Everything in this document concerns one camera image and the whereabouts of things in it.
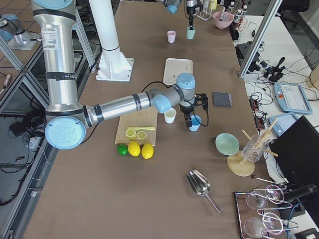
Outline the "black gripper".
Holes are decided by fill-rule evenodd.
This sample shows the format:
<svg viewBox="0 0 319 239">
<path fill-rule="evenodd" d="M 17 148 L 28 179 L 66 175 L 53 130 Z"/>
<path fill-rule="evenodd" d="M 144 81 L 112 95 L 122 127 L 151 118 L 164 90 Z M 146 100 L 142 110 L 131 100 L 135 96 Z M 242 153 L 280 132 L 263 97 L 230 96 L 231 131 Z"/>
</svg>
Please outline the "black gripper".
<svg viewBox="0 0 319 239">
<path fill-rule="evenodd" d="M 195 14 L 195 10 L 197 8 L 202 11 L 202 3 L 199 0 L 186 0 L 186 14 L 188 15 L 188 23 L 189 26 L 193 26 L 193 15 Z"/>
<path fill-rule="evenodd" d="M 208 97 L 205 93 L 195 94 L 193 99 L 185 100 L 179 104 L 181 112 L 184 113 L 186 127 L 194 127 L 194 115 L 190 115 L 197 106 L 202 106 L 208 112 Z"/>
</svg>

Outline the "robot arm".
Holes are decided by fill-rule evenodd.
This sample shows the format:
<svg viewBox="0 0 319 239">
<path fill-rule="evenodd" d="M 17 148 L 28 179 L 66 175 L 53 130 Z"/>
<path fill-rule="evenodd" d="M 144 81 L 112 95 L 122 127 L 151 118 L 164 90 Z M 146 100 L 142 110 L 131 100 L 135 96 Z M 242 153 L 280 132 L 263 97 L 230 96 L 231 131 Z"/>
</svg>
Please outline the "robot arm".
<svg viewBox="0 0 319 239">
<path fill-rule="evenodd" d="M 46 140 L 55 148 L 66 150 L 82 144 L 86 129 L 134 111 L 155 107 L 167 112 L 179 104 L 186 126 L 195 106 L 202 105 L 207 114 L 206 94 L 195 93 L 191 73 L 178 75 L 176 83 L 166 89 L 151 89 L 93 107 L 78 102 L 77 76 L 74 66 L 72 28 L 76 25 L 75 0 L 32 0 L 34 20 L 41 27 L 49 105 L 46 108 Z M 102 55 L 98 80 L 130 80 L 133 58 L 120 51 L 111 1 L 90 0 L 90 8 L 100 37 Z"/>
<path fill-rule="evenodd" d="M 181 4 L 181 0 L 156 0 L 157 2 L 160 2 L 163 4 L 166 9 L 172 13 L 175 14 L 177 9 L 179 8 Z M 185 7 L 186 7 L 186 14 L 187 14 L 187 19 L 189 22 L 189 29 L 193 30 L 193 20 L 194 20 L 194 15 L 196 12 L 196 9 L 199 9 L 199 12 L 203 10 L 203 4 L 200 3 L 199 0 L 186 0 L 185 1 Z"/>
</svg>

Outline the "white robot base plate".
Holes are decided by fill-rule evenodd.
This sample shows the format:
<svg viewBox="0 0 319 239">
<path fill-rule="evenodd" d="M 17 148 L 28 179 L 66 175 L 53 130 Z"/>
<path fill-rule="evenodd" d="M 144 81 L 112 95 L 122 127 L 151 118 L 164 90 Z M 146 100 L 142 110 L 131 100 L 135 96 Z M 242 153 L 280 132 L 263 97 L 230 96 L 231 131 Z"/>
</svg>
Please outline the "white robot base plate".
<svg viewBox="0 0 319 239">
<path fill-rule="evenodd" d="M 133 70 L 134 59 L 126 58 L 121 51 L 115 54 L 103 51 L 99 62 L 96 80 L 129 82 Z"/>
</svg>

